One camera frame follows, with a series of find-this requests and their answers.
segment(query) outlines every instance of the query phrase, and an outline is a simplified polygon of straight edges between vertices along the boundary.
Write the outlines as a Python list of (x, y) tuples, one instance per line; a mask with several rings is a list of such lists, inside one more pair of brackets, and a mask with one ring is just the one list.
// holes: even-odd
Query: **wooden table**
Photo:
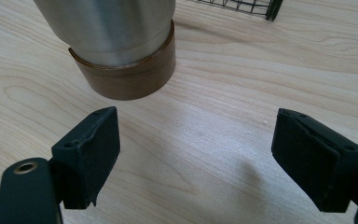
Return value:
[(177, 65), (144, 99), (95, 93), (31, 0), (0, 0), (0, 177), (115, 105), (121, 154), (97, 207), (65, 223), (352, 223), (272, 158), (277, 110), (358, 144), (358, 1), (284, 0), (275, 22), (178, 0)]

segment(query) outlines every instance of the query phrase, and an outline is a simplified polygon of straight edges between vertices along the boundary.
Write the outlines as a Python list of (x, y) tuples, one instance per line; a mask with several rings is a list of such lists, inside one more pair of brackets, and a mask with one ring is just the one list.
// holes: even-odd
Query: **brown tape roll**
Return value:
[(89, 85), (102, 96), (114, 100), (145, 97), (164, 86), (175, 68), (174, 24), (165, 43), (140, 62), (123, 66), (100, 66), (79, 58), (72, 49), (77, 66)]

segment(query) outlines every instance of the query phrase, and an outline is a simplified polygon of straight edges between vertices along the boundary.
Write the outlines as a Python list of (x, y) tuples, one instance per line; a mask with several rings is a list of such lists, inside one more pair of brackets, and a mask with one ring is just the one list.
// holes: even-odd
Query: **black robotic claw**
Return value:
[(32, 158), (4, 171), (0, 223), (62, 223), (61, 201), (68, 209), (96, 204), (119, 152), (116, 108), (88, 115), (52, 147), (50, 161)]
[(307, 115), (280, 109), (272, 154), (320, 211), (343, 213), (350, 201), (358, 205), (358, 145), (339, 133)]

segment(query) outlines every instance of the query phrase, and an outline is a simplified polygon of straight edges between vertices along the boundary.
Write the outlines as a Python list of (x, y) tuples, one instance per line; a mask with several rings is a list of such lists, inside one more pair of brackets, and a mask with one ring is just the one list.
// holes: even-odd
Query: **table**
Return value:
[(64, 223), (353, 223), (320, 213), (272, 158), (278, 108), (358, 144), (358, 1), (284, 0), (275, 22), (177, 0), (175, 72), (120, 102), (95, 93), (31, 0), (0, 0), (0, 177), (88, 113), (118, 109), (121, 153), (96, 207)]

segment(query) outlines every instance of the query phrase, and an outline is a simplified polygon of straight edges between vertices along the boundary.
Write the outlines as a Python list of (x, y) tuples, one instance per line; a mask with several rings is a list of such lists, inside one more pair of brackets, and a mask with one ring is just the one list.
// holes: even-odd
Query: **black wire rack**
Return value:
[(258, 16), (274, 21), (278, 15), (283, 0), (197, 0), (198, 2), (223, 7)]

